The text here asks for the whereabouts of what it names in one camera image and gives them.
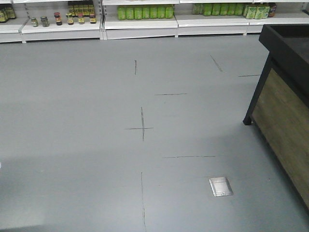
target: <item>condiment jar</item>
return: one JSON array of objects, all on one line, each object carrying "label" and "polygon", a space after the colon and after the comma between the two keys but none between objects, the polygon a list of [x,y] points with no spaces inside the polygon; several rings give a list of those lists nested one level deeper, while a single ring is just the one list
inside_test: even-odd
[{"label": "condiment jar", "polygon": [[32,17],[32,18],[31,18],[31,25],[32,25],[33,27],[37,27],[37,26],[39,25],[39,22],[38,22],[38,20],[36,19],[36,17]]},{"label": "condiment jar", "polygon": [[46,16],[41,17],[41,23],[43,27],[49,27],[49,22]]},{"label": "condiment jar", "polygon": [[61,15],[59,12],[55,12],[54,13],[54,16],[55,16],[55,19],[56,19],[56,24],[58,26],[61,26],[62,25],[62,21],[61,21]]},{"label": "condiment jar", "polygon": [[90,14],[89,18],[91,24],[97,23],[96,14]]},{"label": "condiment jar", "polygon": [[73,20],[73,16],[72,13],[66,13],[66,17],[67,17],[67,21],[69,25],[73,25],[74,24],[74,20]]},{"label": "condiment jar", "polygon": [[6,21],[4,11],[0,9],[0,23],[6,23]]},{"label": "condiment jar", "polygon": [[85,19],[83,14],[78,14],[78,23],[79,24],[84,24],[85,23]]}]

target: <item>store shelf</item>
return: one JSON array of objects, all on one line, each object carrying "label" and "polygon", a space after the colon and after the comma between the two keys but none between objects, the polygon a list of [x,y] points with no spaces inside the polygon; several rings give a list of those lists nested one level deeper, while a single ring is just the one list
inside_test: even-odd
[{"label": "store shelf", "polygon": [[103,0],[103,5],[179,4],[179,0]]},{"label": "store shelf", "polygon": [[11,0],[0,0],[0,4],[10,4]]},{"label": "store shelf", "polygon": [[248,0],[180,0],[180,3],[251,2]]},{"label": "store shelf", "polygon": [[19,33],[23,25],[28,21],[28,18],[10,19],[6,23],[0,24],[0,34]]},{"label": "store shelf", "polygon": [[13,3],[33,3],[33,2],[53,2],[53,1],[73,1],[73,0],[13,0]]},{"label": "store shelf", "polygon": [[49,27],[33,27],[31,22],[22,28],[23,42],[37,40],[62,40],[62,39],[86,39],[100,38],[103,39],[102,31],[100,30],[100,19],[97,18],[96,24],[90,24],[89,18],[85,19],[85,24],[78,24],[77,19],[74,19],[73,25],[63,23],[57,26],[54,22],[50,22]]},{"label": "store shelf", "polygon": [[176,15],[179,27],[245,26],[248,19],[242,16],[203,16],[201,14]]},{"label": "store shelf", "polygon": [[20,31],[27,21],[28,18],[17,18],[0,24],[0,43],[22,41]]},{"label": "store shelf", "polygon": [[177,28],[175,18],[172,19],[145,19],[145,20],[118,20],[117,16],[107,16],[105,29],[163,29]]},{"label": "store shelf", "polygon": [[309,15],[304,12],[299,13],[276,13],[274,17],[266,19],[250,19],[250,25],[263,24],[309,24]]},{"label": "store shelf", "polygon": [[61,26],[56,25],[54,22],[50,21],[49,27],[43,27],[39,24],[38,27],[33,27],[31,25],[31,21],[28,21],[27,24],[22,29],[23,34],[29,33],[42,33],[42,32],[64,32],[64,31],[79,31],[79,30],[100,30],[100,20],[97,19],[96,24],[91,24],[89,22],[89,18],[85,18],[84,24],[79,24],[77,19],[74,19],[73,25],[68,25],[67,23],[63,23]]},{"label": "store shelf", "polygon": [[[254,3],[258,2],[271,2],[269,0],[254,0]],[[309,0],[276,0],[276,3],[278,2],[285,2],[285,3],[293,3],[293,2],[309,2]]]}]

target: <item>glass jar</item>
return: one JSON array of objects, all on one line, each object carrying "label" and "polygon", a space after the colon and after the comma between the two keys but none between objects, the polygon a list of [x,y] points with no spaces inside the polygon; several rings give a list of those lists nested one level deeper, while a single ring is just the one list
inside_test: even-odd
[{"label": "glass jar", "polygon": [[0,9],[0,23],[5,23],[6,21],[4,11]]},{"label": "glass jar", "polygon": [[36,19],[36,17],[32,17],[31,18],[31,25],[35,28],[39,25],[38,20]]},{"label": "glass jar", "polygon": [[73,16],[72,13],[66,13],[66,17],[67,17],[67,22],[69,25],[73,25],[74,24],[74,20],[73,20]]},{"label": "glass jar", "polygon": [[78,23],[79,24],[84,24],[85,23],[85,19],[83,14],[78,14]]},{"label": "glass jar", "polygon": [[97,23],[96,14],[90,14],[89,18],[90,18],[90,23],[91,24]]},{"label": "glass jar", "polygon": [[6,11],[8,13],[9,19],[16,19],[16,14],[15,14],[12,4],[8,4],[8,6],[6,7]]},{"label": "glass jar", "polygon": [[62,25],[62,21],[61,21],[61,15],[59,12],[55,12],[54,13],[54,16],[55,16],[55,19],[56,19],[56,24],[58,26],[61,26]]},{"label": "glass jar", "polygon": [[47,16],[41,17],[41,23],[42,23],[43,27],[49,27],[49,22],[48,22]]}]

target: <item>green bottle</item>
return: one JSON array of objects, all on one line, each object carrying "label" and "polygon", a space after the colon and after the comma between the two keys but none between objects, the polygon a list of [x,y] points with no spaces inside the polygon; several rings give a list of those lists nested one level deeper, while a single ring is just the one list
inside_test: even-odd
[{"label": "green bottle", "polygon": [[150,18],[158,18],[158,9],[156,5],[150,6]]},{"label": "green bottle", "polygon": [[143,15],[143,19],[149,19],[149,17],[150,17],[150,7],[149,7],[149,5],[143,6],[142,15]]},{"label": "green bottle", "polygon": [[118,6],[118,19],[125,20],[126,19],[126,8],[124,6]]},{"label": "green bottle", "polygon": [[165,18],[165,6],[164,5],[158,6],[158,18]]},{"label": "green bottle", "polygon": [[204,3],[201,3],[201,8],[199,9],[199,14],[204,14]]},{"label": "green bottle", "polygon": [[204,16],[211,16],[212,3],[204,3]]},{"label": "green bottle", "polygon": [[235,15],[235,10],[236,10],[236,3],[229,3],[227,15]]},{"label": "green bottle", "polygon": [[142,8],[140,6],[136,6],[134,8],[134,19],[140,20],[142,18],[143,18],[143,16],[142,16]]},{"label": "green bottle", "polygon": [[193,9],[192,9],[192,14],[193,15],[199,15],[199,12],[201,11],[201,3],[194,3],[193,4]]},{"label": "green bottle", "polygon": [[221,3],[220,15],[225,16],[228,10],[228,3]]},{"label": "green bottle", "polygon": [[235,15],[242,16],[244,6],[245,6],[245,4],[242,3],[242,2],[237,3],[236,9],[235,9]]},{"label": "green bottle", "polygon": [[212,12],[211,15],[218,16],[220,14],[221,5],[220,3],[214,3],[212,5]]},{"label": "green bottle", "polygon": [[165,8],[165,18],[173,18],[174,17],[174,8],[172,4],[169,4]]},{"label": "green bottle", "polygon": [[132,6],[126,8],[126,18],[129,20],[134,19],[134,8]]},{"label": "green bottle", "polygon": [[246,5],[245,5],[245,8],[244,8],[243,13],[242,13],[242,16],[244,16],[244,17],[247,16],[249,6],[250,6],[250,4],[246,4]]}]

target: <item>gray floor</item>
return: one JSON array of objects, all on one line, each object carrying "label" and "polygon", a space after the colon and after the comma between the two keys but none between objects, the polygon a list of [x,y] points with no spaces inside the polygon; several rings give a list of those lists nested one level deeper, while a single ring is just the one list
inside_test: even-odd
[{"label": "gray floor", "polygon": [[[242,124],[258,76],[239,76],[260,74],[267,57],[258,36],[0,51],[1,231],[309,231],[264,141]],[[128,130],[142,128],[141,107],[144,141]],[[217,176],[233,196],[212,195]]]}]

